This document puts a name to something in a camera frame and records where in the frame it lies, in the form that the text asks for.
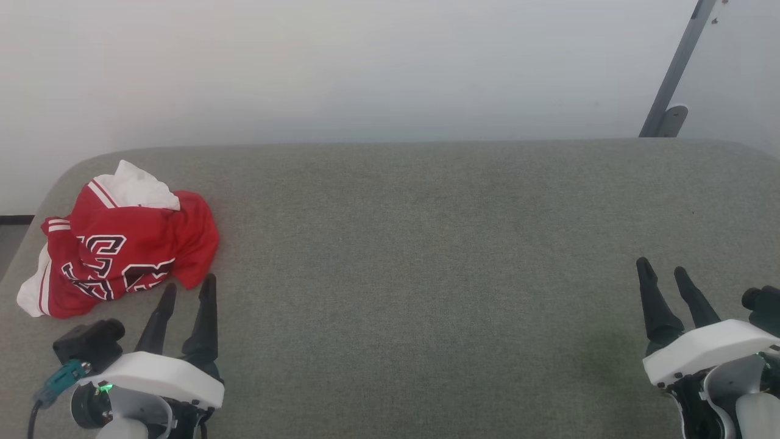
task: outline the floor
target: floor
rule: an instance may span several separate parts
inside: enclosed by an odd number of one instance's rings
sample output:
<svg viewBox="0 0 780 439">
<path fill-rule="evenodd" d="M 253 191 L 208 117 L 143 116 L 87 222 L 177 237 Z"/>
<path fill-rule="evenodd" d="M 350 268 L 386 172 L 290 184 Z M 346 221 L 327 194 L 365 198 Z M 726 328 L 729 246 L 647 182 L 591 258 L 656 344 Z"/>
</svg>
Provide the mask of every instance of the floor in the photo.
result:
<svg viewBox="0 0 780 439">
<path fill-rule="evenodd" d="M 0 279 L 5 276 L 5 271 L 11 263 L 16 249 L 22 243 L 24 234 L 29 226 L 0 226 Z"/>
</svg>

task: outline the white fabric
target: white fabric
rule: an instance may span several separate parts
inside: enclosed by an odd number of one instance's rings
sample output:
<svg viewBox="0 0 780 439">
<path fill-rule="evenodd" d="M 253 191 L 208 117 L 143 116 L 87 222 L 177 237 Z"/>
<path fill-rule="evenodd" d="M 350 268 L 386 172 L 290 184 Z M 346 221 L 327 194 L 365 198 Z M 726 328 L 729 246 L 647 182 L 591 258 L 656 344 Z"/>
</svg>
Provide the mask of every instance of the white fabric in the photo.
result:
<svg viewBox="0 0 780 439">
<path fill-rule="evenodd" d="M 109 208 L 141 206 L 156 209 L 181 209 L 179 198 L 171 193 L 167 184 L 125 160 L 119 161 L 114 175 L 99 175 L 87 186 Z"/>
<path fill-rule="evenodd" d="M 48 311 L 48 289 L 49 274 L 51 272 L 51 258 L 48 255 L 48 246 L 44 244 L 41 253 L 38 256 L 38 270 L 19 288 L 19 294 L 16 295 L 16 304 L 32 317 L 43 316 L 39 306 L 44 304 L 44 311 Z"/>
</svg>

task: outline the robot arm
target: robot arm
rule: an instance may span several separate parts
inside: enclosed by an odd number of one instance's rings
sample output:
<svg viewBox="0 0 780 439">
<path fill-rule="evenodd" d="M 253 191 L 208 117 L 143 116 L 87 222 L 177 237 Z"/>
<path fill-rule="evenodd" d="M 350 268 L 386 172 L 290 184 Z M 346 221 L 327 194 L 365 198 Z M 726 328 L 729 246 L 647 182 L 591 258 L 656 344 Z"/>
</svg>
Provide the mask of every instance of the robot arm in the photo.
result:
<svg viewBox="0 0 780 439">
<path fill-rule="evenodd" d="M 100 429 L 98 439 L 190 439 L 222 407 L 225 386 L 214 361 L 218 354 L 216 278 L 209 274 L 200 290 L 200 308 L 181 358 L 162 354 L 176 286 L 166 287 L 134 352 L 123 354 L 116 342 L 124 335 L 118 320 L 76 327 L 54 343 L 64 365 L 36 394 L 46 408 L 76 383 L 71 413 L 83 428 Z M 28 437 L 32 437 L 34 414 Z"/>
<path fill-rule="evenodd" d="M 751 288 L 750 323 L 721 320 L 687 272 L 675 280 L 695 329 L 685 332 L 645 258 L 636 261 L 651 383 L 678 406 L 685 439 L 780 439 L 780 291 Z"/>
</svg>

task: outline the metal bracket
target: metal bracket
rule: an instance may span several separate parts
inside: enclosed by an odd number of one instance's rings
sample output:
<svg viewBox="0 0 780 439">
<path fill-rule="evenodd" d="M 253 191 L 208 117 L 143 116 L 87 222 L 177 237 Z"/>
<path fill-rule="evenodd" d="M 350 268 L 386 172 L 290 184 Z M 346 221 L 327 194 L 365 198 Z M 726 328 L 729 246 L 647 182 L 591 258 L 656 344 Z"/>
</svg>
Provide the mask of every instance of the metal bracket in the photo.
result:
<svg viewBox="0 0 780 439">
<path fill-rule="evenodd" d="M 687 116 L 688 107 L 684 105 L 677 105 L 666 110 L 656 137 L 677 137 Z"/>
</svg>

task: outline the gray metal bar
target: gray metal bar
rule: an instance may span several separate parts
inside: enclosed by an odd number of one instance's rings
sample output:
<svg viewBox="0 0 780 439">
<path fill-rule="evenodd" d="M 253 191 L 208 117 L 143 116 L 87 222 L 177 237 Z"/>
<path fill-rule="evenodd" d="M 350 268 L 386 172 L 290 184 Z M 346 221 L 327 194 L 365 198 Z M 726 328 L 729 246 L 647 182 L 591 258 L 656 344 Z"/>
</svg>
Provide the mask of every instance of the gray metal bar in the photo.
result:
<svg viewBox="0 0 780 439">
<path fill-rule="evenodd" d="M 699 0 L 696 4 L 688 26 L 682 34 L 680 44 L 677 46 L 677 52 L 675 52 L 672 63 L 669 64 L 669 68 L 666 71 L 666 76 L 663 82 L 661 82 L 661 87 L 655 95 L 655 101 L 653 101 L 653 106 L 651 106 L 650 112 L 647 114 L 647 119 L 644 121 L 639 137 L 658 137 L 666 109 L 669 107 L 669 102 L 672 101 L 677 84 L 679 84 L 680 78 L 683 77 L 683 72 L 688 65 L 693 48 L 696 47 L 701 31 L 707 25 L 710 12 L 712 12 L 716 1 Z"/>
</svg>

